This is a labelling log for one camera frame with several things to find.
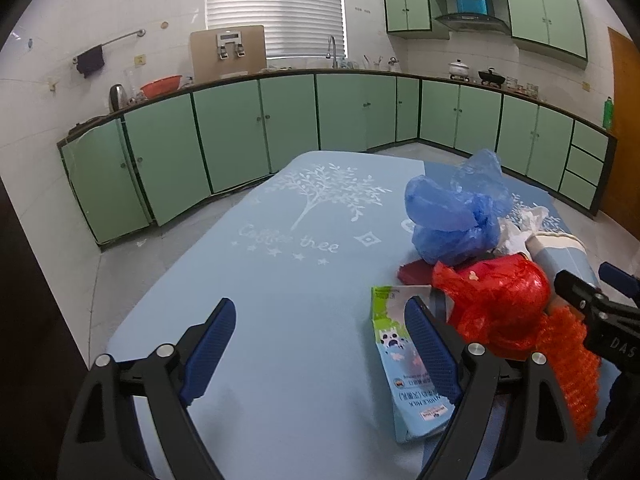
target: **towel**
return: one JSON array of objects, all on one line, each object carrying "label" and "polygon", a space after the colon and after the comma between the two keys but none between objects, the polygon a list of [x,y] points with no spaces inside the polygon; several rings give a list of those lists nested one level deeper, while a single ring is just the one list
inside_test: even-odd
[{"label": "towel", "polygon": [[102,45],[94,46],[86,52],[78,56],[76,68],[84,77],[97,72],[104,66],[104,58],[102,57]]}]

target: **floor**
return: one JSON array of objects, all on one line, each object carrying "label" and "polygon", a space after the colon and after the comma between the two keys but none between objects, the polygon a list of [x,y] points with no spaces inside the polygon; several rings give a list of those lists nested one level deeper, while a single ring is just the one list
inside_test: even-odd
[{"label": "floor", "polygon": [[[444,164],[459,164],[463,157],[424,144],[411,143],[379,152]],[[92,304],[89,356],[92,362],[106,349],[111,335],[149,288],[187,249],[242,200],[248,191],[184,213],[160,228],[148,229],[102,254]],[[626,272],[640,267],[640,242],[612,219],[599,213],[591,220],[564,203],[554,200],[560,216],[587,248],[591,267],[597,271],[608,261]],[[633,304],[616,290],[602,286],[614,301]]]}]

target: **window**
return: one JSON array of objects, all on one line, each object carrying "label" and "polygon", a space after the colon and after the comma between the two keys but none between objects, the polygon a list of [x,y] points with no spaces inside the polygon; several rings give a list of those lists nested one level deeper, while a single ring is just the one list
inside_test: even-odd
[{"label": "window", "polygon": [[207,0],[207,28],[264,25],[267,57],[344,54],[342,0]]}]

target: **white pot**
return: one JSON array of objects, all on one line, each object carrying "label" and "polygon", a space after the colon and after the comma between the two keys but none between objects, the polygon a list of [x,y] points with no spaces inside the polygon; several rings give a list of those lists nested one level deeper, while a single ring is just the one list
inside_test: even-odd
[{"label": "white pot", "polygon": [[469,67],[457,59],[449,63],[449,73],[459,77],[469,77]]}]

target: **blue plastic bag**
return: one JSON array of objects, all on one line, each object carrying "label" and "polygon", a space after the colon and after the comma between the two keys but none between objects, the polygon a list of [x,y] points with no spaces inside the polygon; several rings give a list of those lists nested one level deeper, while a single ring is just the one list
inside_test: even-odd
[{"label": "blue plastic bag", "polygon": [[404,205],[415,223],[412,242],[422,259],[455,266],[498,244],[498,217],[510,213],[513,197],[498,156],[481,150],[457,168],[450,189],[424,175],[412,178]]}]

